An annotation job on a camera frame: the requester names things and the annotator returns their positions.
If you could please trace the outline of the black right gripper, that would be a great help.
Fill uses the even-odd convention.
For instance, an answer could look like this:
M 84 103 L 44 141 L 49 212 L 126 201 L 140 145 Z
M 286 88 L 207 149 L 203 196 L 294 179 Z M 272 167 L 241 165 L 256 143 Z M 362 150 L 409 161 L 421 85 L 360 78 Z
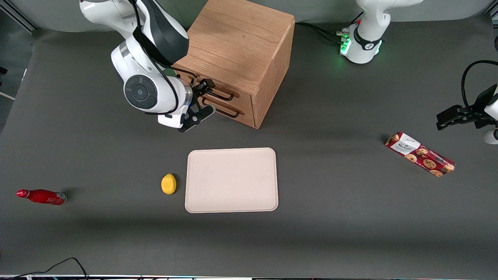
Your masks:
M 186 112 L 181 117 L 182 126 L 178 129 L 180 133 L 192 129 L 216 112 L 213 105 L 201 106 L 198 101 L 205 94 L 212 93 L 215 87 L 216 85 L 212 79 L 202 79 L 197 86 L 194 86 L 191 101 Z

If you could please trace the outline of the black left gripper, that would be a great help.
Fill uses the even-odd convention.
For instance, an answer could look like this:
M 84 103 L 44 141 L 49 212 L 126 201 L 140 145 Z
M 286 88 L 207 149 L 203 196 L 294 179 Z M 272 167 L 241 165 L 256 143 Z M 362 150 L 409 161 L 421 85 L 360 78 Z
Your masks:
M 497 115 L 497 85 L 492 85 L 489 89 L 480 93 L 475 103 L 470 106 L 468 113 L 466 108 L 454 105 L 437 115 L 437 129 L 441 131 L 449 126 L 457 124 L 473 123 L 476 129 L 485 126 L 496 126 Z

